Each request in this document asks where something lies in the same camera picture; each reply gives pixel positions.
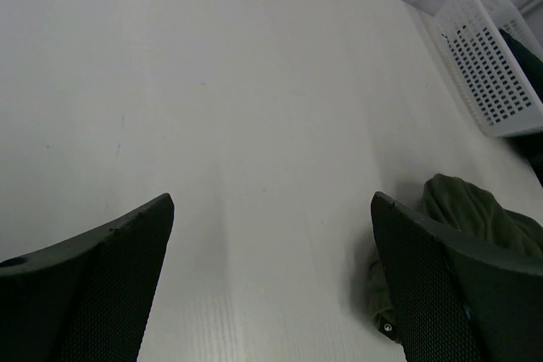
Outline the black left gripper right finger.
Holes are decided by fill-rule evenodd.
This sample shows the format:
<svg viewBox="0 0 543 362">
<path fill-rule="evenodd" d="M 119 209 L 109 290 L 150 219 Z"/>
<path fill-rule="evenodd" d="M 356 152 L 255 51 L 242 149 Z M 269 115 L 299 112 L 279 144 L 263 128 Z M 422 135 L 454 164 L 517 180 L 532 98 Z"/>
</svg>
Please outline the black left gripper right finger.
<svg viewBox="0 0 543 362">
<path fill-rule="evenodd" d="M 542 261 L 371 201 L 374 240 L 408 361 L 540 361 Z"/>
</svg>

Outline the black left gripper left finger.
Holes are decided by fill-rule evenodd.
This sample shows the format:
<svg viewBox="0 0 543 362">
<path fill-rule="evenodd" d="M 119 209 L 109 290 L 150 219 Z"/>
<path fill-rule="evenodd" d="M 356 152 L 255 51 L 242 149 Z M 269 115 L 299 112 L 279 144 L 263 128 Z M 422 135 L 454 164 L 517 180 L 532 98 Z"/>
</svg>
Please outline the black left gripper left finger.
<svg viewBox="0 0 543 362">
<path fill-rule="evenodd" d="M 164 193 L 1 263 L 3 361 L 135 361 L 174 222 Z"/>
</svg>

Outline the olive green shorts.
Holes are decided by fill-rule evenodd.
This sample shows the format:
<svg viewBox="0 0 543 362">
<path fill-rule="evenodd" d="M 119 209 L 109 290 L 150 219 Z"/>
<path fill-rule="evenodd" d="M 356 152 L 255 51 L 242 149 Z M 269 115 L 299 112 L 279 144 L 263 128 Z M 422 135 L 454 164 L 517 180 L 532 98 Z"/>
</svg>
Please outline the olive green shorts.
<svg viewBox="0 0 543 362">
<path fill-rule="evenodd" d="M 530 258 L 542 257 L 542 226 L 532 218 L 503 208 L 491 192 L 459 177 L 434 175 L 412 206 L 417 212 L 491 245 Z M 367 271 L 367 312 L 377 330 L 399 343 L 393 304 L 378 250 Z"/>
</svg>

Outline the dark teal shorts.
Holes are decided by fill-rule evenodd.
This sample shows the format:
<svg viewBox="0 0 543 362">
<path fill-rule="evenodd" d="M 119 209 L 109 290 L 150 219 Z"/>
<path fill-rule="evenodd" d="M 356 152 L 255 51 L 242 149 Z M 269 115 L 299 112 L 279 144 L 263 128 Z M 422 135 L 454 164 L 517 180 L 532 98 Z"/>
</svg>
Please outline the dark teal shorts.
<svg viewBox="0 0 543 362">
<path fill-rule="evenodd" d="M 539 99 L 542 100 L 542 61 L 535 54 L 530 52 L 521 42 L 514 39 L 509 33 L 503 29 L 499 29 L 499 32 L 511 49 L 512 54 L 518 61 L 518 64 L 528 78 Z"/>
</svg>

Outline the white perforated plastic basket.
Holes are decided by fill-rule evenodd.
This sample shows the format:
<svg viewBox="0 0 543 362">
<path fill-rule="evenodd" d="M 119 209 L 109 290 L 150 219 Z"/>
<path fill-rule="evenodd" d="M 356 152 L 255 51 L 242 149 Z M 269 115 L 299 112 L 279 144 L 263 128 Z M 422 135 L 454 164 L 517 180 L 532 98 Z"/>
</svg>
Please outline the white perforated plastic basket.
<svg viewBox="0 0 543 362">
<path fill-rule="evenodd" d="M 445 0 L 434 16 L 436 41 L 464 103 L 488 136 L 542 130 L 542 102 L 503 37 L 537 58 L 542 48 L 510 0 Z"/>
</svg>

